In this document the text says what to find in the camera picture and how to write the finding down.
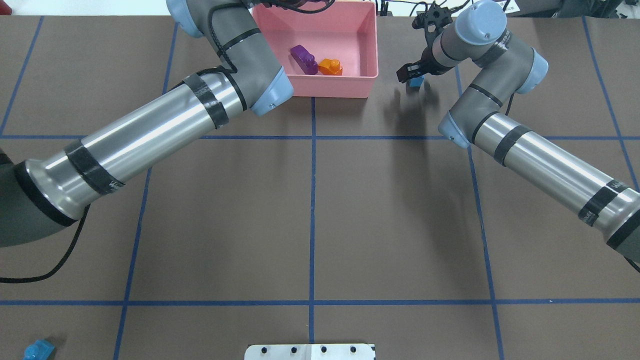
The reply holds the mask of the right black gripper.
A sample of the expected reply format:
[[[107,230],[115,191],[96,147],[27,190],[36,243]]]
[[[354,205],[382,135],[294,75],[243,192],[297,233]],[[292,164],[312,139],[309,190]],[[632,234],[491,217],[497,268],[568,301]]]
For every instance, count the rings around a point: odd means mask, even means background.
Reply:
[[[414,79],[423,79],[423,75],[439,76],[447,72],[448,67],[435,59],[433,49],[426,47],[416,63],[406,63],[397,69],[397,80],[401,84],[411,84]]]

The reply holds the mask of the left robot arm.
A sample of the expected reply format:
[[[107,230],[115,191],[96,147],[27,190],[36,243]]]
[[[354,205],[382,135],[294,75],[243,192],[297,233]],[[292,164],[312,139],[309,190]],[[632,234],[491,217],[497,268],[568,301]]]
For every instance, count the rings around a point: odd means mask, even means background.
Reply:
[[[44,160],[1,164],[2,248],[58,233],[97,199],[244,111],[263,116],[294,88],[250,9],[256,0],[169,0],[184,32],[208,39],[221,64]]]

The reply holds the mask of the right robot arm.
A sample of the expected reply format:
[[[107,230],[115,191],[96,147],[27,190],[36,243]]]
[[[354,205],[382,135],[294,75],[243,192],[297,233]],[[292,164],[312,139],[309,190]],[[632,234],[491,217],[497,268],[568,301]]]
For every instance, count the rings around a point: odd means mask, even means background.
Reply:
[[[606,245],[639,269],[639,180],[618,180],[567,152],[511,114],[515,95],[530,93],[549,64],[508,25],[506,7],[493,0],[462,6],[427,5],[413,19],[423,30],[422,57],[397,70],[402,84],[445,75],[464,61],[479,69],[439,123],[460,148],[475,146],[599,230]]]

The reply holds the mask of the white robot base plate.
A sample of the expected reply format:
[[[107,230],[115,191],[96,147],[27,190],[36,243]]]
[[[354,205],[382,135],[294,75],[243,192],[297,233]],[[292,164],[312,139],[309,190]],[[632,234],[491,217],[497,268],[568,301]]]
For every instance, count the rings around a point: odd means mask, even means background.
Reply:
[[[374,344],[320,343],[320,344],[254,344],[247,347],[245,360],[375,360]]]

